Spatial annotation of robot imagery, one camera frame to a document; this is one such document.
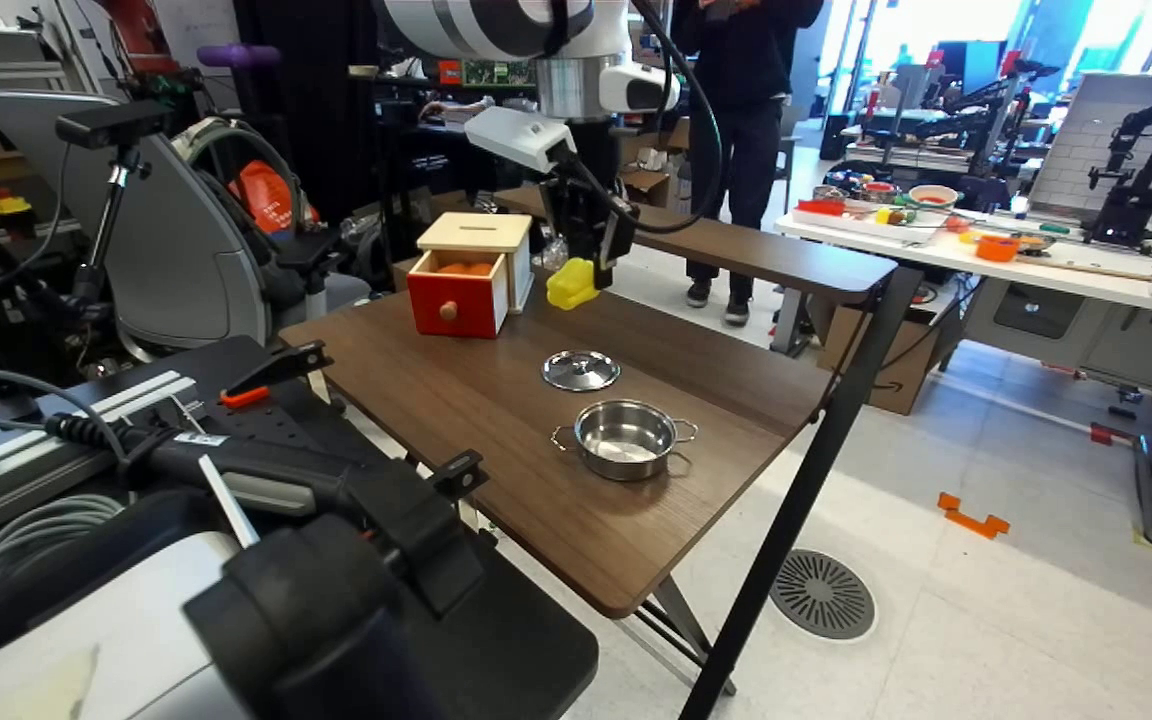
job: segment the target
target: floor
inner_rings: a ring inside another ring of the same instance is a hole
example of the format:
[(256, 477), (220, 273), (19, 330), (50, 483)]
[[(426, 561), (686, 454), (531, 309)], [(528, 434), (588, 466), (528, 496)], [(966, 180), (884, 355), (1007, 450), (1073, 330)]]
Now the floor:
[[(730, 333), (721, 326), (723, 284), (692, 312), (675, 258), (634, 249), (616, 294)], [(768, 345), (774, 304), (774, 290), (761, 284), (752, 326), (730, 338)], [(837, 645), (768, 605), (714, 717), (1152, 717), (1152, 545), (1134, 533), (1130, 454), (1073, 427), (1104, 421), (1109, 399), (1095, 379), (962, 345), (911, 416), (863, 407), (800, 549), (861, 573), (880, 621), (863, 639)], [(709, 631), (802, 450), (808, 438), (675, 567)], [(946, 524), (940, 491), (970, 517), (1005, 517), (1007, 537)], [(665, 720), (684, 710), (697, 670), (642, 625), (588, 611), (515, 545), (502, 541), (502, 552), (599, 637), (599, 672), (567, 720)]]

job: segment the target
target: machine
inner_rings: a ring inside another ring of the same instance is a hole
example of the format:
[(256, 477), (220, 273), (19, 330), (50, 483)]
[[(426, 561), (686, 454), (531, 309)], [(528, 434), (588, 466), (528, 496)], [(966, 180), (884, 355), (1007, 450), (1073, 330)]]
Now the machine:
[(488, 108), (464, 123), (469, 141), (542, 175), (556, 236), (571, 258), (611, 259), (642, 228), (616, 187), (616, 112), (660, 112), (678, 90), (660, 68), (630, 64), (627, 5), (667, 44), (646, 0), (383, 0), (380, 14), (433, 55), (508, 60), (537, 68), (539, 112)]
[(1109, 164), (1089, 172), (1089, 187), (1095, 187), (1104, 175), (1115, 180), (1095, 219), (1089, 225), (1092, 241), (1139, 244), (1147, 236), (1144, 225), (1152, 217), (1152, 152), (1134, 172), (1130, 150), (1139, 137), (1152, 137), (1152, 106), (1125, 117), (1109, 141)]

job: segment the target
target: white table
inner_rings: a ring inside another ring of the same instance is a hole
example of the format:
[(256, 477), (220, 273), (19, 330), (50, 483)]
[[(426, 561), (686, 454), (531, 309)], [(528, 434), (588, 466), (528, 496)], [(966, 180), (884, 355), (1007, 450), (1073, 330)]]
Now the white table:
[[(778, 219), (778, 233), (800, 236), (800, 241), (818, 241), (818, 244), (837, 244), (837, 249), (854, 249), (854, 252), (872, 252), (872, 258), (891, 258), (891, 259), (906, 259), (906, 264), (926, 264), (926, 268), (951, 268), (951, 273), (976, 273), (982, 282), (994, 284), (1024, 284), (1024, 290), (1045, 290), (1045, 294), (1066, 294), (1066, 295), (1083, 295), (1104, 304), (1109, 312), (1115, 312), (1115, 322), (1100, 322), (1104, 333), (1125, 333), (1125, 322), (1130, 312), (1152, 312), (1152, 258), (1130, 258), (1125, 249), (1092, 249), (1092, 244), (1056, 244), (1050, 258), (1056, 259), (1013, 259), (1013, 264), (991, 264), (980, 259), (970, 244), (955, 241), (951, 233), (926, 233), (926, 244), (904, 244), (904, 241), (888, 241), (863, 228), (837, 228), (837, 225), (802, 225), (795, 217)], [(1089, 347), (1073, 352), (1074, 362), (1089, 362), (1092, 373), (1095, 366), (1104, 366), (1104, 355), (1095, 352), (1118, 352), (1127, 355), (1134, 370), (1152, 362), (1152, 347), (1144, 347), (1139, 341), (1095, 341), (1083, 338)], [(1139, 524), (1144, 537), (1152, 541), (1152, 441), (1134, 441), (1134, 496), (1139, 496)]]

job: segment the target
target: red box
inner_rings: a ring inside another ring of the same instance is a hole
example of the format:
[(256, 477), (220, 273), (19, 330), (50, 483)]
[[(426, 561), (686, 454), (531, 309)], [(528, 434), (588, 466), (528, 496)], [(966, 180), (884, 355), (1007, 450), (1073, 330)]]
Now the red box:
[(424, 252), (406, 273), (414, 333), (491, 341), (508, 312), (502, 258)]

